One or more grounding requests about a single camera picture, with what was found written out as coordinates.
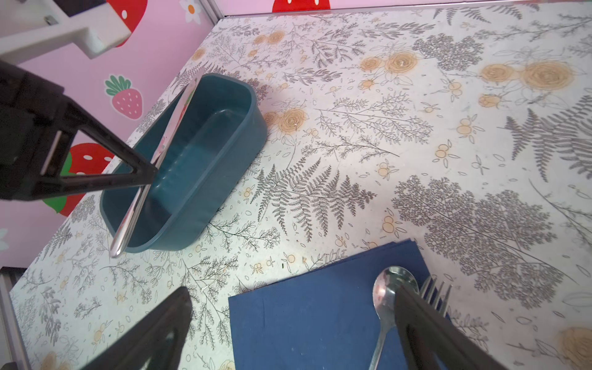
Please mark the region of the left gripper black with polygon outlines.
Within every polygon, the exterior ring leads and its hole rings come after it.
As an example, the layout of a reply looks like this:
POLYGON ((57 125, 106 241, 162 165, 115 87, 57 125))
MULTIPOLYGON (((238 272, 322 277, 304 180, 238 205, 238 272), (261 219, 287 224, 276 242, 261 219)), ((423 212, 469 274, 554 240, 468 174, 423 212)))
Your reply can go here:
POLYGON ((63 92, 1 62, 1 199, 36 199, 40 180, 42 199, 152 183, 150 160, 73 100, 58 108, 63 92))

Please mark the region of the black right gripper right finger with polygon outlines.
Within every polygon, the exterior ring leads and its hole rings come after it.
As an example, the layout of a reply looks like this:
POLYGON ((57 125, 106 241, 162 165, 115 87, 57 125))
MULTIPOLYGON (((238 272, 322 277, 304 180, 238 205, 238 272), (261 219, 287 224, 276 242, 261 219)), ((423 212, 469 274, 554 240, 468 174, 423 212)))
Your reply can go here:
POLYGON ((409 369, 503 369, 413 289, 396 292, 395 319, 409 369))

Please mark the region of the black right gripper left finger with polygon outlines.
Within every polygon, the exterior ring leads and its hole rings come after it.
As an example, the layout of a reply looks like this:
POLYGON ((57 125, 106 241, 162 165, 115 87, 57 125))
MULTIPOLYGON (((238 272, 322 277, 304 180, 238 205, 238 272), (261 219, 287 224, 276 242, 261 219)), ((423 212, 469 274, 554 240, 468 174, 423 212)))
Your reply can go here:
POLYGON ((188 289, 177 288, 86 369, 178 369, 192 317, 188 289))

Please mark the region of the silver fork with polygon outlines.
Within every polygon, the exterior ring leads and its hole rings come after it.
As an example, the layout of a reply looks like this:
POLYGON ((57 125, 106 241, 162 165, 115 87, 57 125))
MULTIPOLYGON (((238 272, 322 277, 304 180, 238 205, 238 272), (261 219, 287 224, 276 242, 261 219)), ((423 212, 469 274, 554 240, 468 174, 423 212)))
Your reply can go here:
POLYGON ((428 277, 419 290, 419 296, 446 318, 452 290, 452 285, 439 281, 436 277, 428 277))

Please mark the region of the silver spoon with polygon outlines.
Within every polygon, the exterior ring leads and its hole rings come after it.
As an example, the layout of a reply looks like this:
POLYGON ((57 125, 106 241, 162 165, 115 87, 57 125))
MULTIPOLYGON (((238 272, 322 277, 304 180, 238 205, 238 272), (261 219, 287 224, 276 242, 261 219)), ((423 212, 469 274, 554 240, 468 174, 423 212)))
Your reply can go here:
POLYGON ((380 332, 369 369, 377 369, 385 339, 389 331, 396 326, 395 298, 399 288, 406 286, 415 293, 419 285, 413 274, 400 266, 391 266, 383 270, 376 278, 372 290, 372 301, 380 321, 380 332))

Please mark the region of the blue paper napkin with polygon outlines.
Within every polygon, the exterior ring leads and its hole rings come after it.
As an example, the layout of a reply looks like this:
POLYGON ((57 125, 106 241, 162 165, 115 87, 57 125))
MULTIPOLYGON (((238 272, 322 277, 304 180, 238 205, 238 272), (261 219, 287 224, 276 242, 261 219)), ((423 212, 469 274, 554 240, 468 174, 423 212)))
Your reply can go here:
POLYGON ((235 367, 367 369, 380 327, 372 287, 390 266, 430 275, 406 240, 229 298, 235 367))

